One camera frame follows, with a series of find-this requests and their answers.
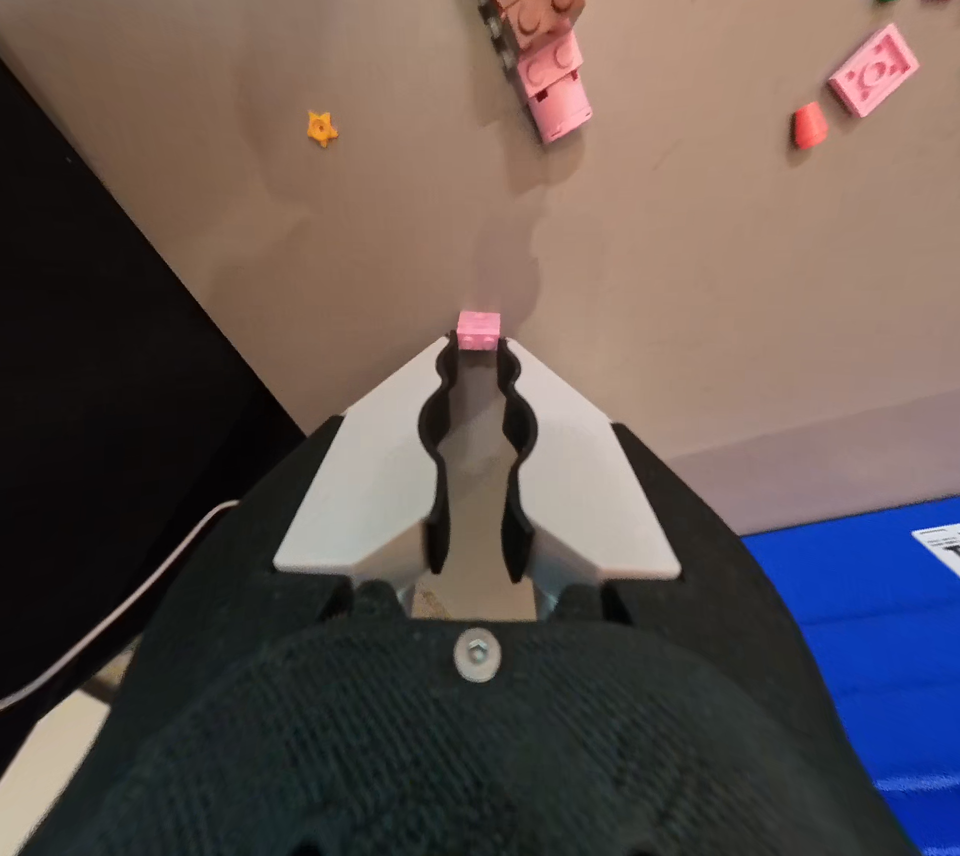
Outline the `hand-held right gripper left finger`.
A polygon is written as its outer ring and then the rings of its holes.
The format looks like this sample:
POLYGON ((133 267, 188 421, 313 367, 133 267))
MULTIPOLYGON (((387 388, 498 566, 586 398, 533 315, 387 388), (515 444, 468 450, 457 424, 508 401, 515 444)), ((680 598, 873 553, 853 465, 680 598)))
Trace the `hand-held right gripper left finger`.
POLYGON ((450 553, 450 494, 440 447, 458 378, 444 335, 343 414, 273 556, 283 573, 389 584, 399 596, 450 553))

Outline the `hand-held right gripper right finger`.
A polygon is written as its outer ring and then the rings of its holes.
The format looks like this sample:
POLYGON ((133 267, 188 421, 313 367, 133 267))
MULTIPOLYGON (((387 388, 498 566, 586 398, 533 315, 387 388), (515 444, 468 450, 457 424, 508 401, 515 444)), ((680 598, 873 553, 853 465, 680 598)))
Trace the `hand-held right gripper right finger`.
POLYGON ((515 339, 501 339, 502 431, 515 455, 501 522, 510 579, 537 608, 574 585, 682 574, 610 418, 515 339))

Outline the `pink two-stud toy brick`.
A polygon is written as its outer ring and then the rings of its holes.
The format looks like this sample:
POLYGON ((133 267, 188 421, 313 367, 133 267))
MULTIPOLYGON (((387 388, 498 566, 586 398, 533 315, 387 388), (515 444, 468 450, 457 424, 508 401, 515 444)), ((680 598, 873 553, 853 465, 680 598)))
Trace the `pink two-stud toy brick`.
POLYGON ((461 310, 456 335, 459 350, 495 351, 501 335, 501 316, 498 312, 461 310))

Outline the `pink brown brick assembly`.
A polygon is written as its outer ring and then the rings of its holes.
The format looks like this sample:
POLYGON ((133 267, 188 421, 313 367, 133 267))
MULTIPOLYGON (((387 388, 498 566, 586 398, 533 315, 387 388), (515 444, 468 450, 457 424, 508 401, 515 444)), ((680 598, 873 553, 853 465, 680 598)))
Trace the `pink brown brick assembly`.
POLYGON ((574 25, 586 0, 474 0, 501 68, 550 145, 593 116, 574 25))

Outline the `blue plastic bin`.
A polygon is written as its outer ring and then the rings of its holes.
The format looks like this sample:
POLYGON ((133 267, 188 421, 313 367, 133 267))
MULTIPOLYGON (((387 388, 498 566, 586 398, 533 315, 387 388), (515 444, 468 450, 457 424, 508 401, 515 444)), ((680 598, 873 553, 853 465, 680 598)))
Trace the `blue plastic bin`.
POLYGON ((959 852, 958 537, 955 496, 745 539, 924 854, 959 852))

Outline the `red cone toy piece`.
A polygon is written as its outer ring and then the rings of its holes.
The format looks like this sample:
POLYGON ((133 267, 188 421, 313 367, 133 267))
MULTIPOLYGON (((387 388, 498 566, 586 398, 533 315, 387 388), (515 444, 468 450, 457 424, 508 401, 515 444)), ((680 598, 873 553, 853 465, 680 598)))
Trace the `red cone toy piece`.
POLYGON ((809 151, 828 138, 830 125, 819 102, 799 106, 793 113, 791 138, 799 151, 809 151))

